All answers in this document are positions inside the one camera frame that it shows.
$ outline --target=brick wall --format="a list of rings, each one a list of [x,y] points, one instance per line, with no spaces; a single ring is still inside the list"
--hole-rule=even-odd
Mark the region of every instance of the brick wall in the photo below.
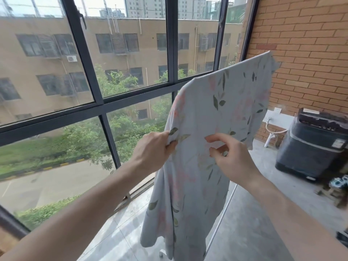
[[[260,0],[247,57],[268,50],[281,62],[270,109],[348,114],[348,0]]]

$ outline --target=sticker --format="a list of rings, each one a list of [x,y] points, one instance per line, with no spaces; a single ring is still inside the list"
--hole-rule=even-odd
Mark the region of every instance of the sticker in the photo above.
[[[336,139],[335,142],[333,142],[332,147],[333,148],[341,148],[346,141],[343,139]]]
[[[311,110],[311,109],[306,109],[306,108],[303,108],[303,111],[305,113],[314,113],[314,114],[320,114],[319,111],[316,111],[316,110]]]

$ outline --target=tiled floor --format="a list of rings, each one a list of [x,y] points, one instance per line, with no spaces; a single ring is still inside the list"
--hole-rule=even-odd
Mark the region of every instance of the tiled floor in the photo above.
[[[343,230],[345,212],[333,206],[325,197],[316,195],[315,186],[274,168],[276,150],[264,148],[254,141],[250,152],[257,167],[286,196],[315,217],[333,234]],[[230,183],[231,194],[234,183]],[[155,261],[164,248],[162,238],[150,248],[140,245],[140,233],[152,189],[131,202],[126,208],[108,219],[102,229],[81,255],[79,261]],[[207,237],[207,244],[217,225],[218,218]],[[256,200],[243,188],[237,187],[221,226],[207,253],[206,261],[225,260],[293,260],[274,230],[269,218]]]

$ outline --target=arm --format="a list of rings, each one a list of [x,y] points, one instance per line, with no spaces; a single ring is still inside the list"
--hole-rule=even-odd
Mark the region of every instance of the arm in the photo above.
[[[211,157],[231,181],[250,192],[266,210],[294,260],[327,261],[347,257],[346,247],[260,173],[245,144],[225,134],[210,135],[206,140],[225,143],[218,149],[210,148]],[[220,154],[229,150],[226,157]]]
[[[169,131],[145,135],[132,158],[112,175],[24,237],[0,260],[76,261],[127,192],[159,170],[177,142],[166,146]]]

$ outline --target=white floral cloth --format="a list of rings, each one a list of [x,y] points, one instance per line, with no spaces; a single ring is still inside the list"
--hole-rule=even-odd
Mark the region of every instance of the white floral cloth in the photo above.
[[[157,172],[142,228],[143,247],[165,238],[168,258],[202,261],[205,238],[226,200],[229,180],[220,171],[204,137],[232,135],[252,147],[266,114],[272,73],[271,52],[194,78],[178,93],[165,129],[175,152]]]

